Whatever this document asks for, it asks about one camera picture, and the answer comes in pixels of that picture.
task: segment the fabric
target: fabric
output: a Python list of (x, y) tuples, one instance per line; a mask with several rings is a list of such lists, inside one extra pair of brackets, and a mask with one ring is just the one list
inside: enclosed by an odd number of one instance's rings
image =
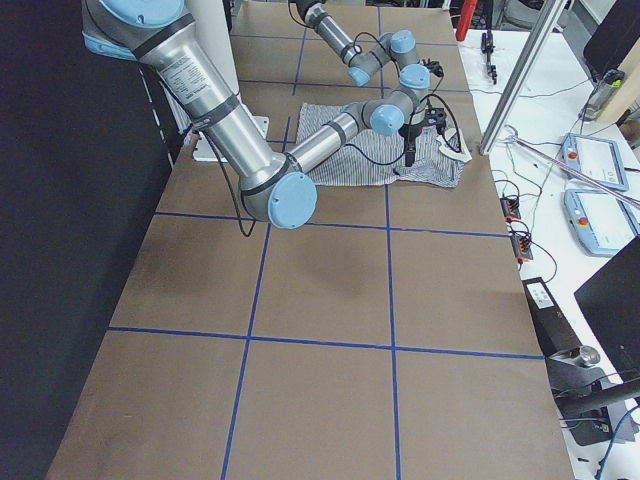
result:
[[(300, 143), (335, 118), (341, 108), (303, 104), (296, 142)], [(374, 165), (357, 149), (345, 145), (308, 175), (318, 185), (385, 185), (396, 180), (407, 180), (452, 188), (458, 184), (464, 164), (438, 150), (440, 143), (436, 140), (437, 136), (435, 128), (427, 128), (416, 139), (416, 161), (410, 168), (404, 166), (404, 158), (388, 166)], [(358, 146), (369, 158), (379, 163), (392, 162), (402, 154), (404, 148), (404, 141), (399, 135), (383, 137), (371, 130), (359, 133), (348, 143)]]

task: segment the red tube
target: red tube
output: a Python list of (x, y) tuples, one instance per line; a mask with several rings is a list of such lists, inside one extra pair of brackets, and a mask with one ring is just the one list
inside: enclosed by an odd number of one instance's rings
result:
[(465, 0), (462, 7), (462, 14), (460, 15), (460, 21), (458, 21), (458, 29), (456, 30), (456, 40), (463, 41), (467, 36), (467, 30), (471, 25), (471, 19), (476, 11), (478, 0)]

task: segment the robotic arm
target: robotic arm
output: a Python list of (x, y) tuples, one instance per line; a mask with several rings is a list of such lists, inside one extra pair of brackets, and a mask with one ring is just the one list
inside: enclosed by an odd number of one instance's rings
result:
[(283, 154), (274, 152), (262, 138), (196, 41), (195, 19), (184, 0), (83, 0), (82, 4), (87, 48), (155, 68), (194, 128), (204, 133), (238, 173), (246, 211), (257, 220), (286, 229), (303, 225), (315, 210), (316, 188), (306, 173), (360, 131), (371, 128), (389, 136), (401, 128), (421, 129), (427, 117), (435, 124), (438, 117), (425, 108), (430, 75), (418, 63), (411, 32), (385, 34), (370, 52), (363, 53), (319, 0), (302, 0), (297, 6), (305, 23), (349, 66), (356, 85), (364, 85), (391, 60), (401, 68), (400, 85), (384, 100), (348, 105)]

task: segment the blue joint cap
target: blue joint cap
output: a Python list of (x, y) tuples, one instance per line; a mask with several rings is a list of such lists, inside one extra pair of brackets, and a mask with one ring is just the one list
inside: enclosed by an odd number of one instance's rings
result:
[(184, 0), (100, 0), (118, 20), (140, 28), (162, 28), (178, 19)]
[(430, 83), (431, 74), (424, 65), (413, 63), (400, 71), (400, 85), (414, 90), (424, 90), (429, 88)]
[(301, 172), (290, 172), (271, 190), (267, 212), (269, 220), (278, 228), (288, 230), (304, 225), (316, 209), (316, 185)]
[(416, 39), (409, 30), (400, 30), (391, 36), (391, 50), (394, 53), (409, 53), (416, 46)]
[(87, 50), (90, 52), (104, 55), (105, 57), (119, 58), (120, 60), (137, 61), (136, 57), (131, 53), (131, 50), (125, 47), (120, 47), (119, 45), (114, 45), (100, 38), (92, 37), (84, 32), (82, 32), (82, 36), (84, 37), (84, 46), (87, 47)]
[(369, 80), (371, 80), (371, 75), (358, 67), (351, 67), (349, 69), (349, 76), (351, 77), (351, 80), (353, 80), (353, 83), (358, 87), (366, 85), (369, 83)]
[(404, 124), (404, 114), (395, 105), (380, 105), (371, 114), (370, 123), (374, 132), (389, 137)]

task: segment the gray cloth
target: gray cloth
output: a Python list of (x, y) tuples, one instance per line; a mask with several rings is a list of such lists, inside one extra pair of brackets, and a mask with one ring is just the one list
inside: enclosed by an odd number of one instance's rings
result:
[[(341, 108), (308, 103), (302, 105), (296, 142), (300, 143), (338, 116)], [(416, 139), (416, 161), (410, 168), (404, 166), (404, 158), (389, 166), (374, 165), (355, 148), (345, 146), (309, 172), (309, 176), (318, 185), (385, 185), (396, 180), (408, 180), (455, 187), (462, 176), (464, 164), (438, 150), (440, 144), (436, 141), (437, 136), (435, 128), (427, 128)], [(357, 145), (369, 158), (380, 163), (393, 161), (404, 149), (403, 139), (399, 135), (383, 137), (371, 130), (359, 133), (348, 143)]]

